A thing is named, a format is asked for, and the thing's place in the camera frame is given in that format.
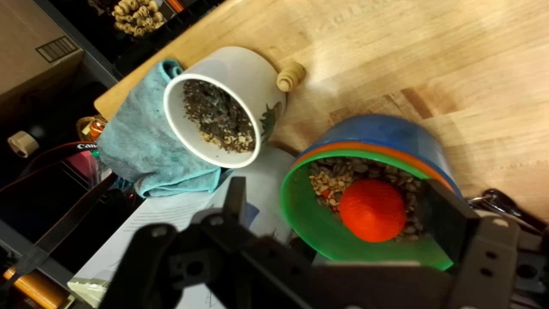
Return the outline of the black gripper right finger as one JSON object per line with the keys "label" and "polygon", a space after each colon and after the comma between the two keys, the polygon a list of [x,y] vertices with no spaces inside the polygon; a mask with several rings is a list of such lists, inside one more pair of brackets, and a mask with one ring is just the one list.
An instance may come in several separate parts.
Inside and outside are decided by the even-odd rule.
{"label": "black gripper right finger", "polygon": [[479,215],[464,198],[434,179],[421,182],[417,213],[441,251],[460,266],[479,225]]}

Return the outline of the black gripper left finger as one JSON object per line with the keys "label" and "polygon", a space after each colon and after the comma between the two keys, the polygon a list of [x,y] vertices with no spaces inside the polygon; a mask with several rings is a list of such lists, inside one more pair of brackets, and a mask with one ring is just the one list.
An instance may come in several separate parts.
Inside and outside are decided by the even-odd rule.
{"label": "black gripper left finger", "polygon": [[229,191],[223,203],[223,215],[237,223],[244,222],[244,210],[247,205],[246,179],[234,177],[229,184]]}

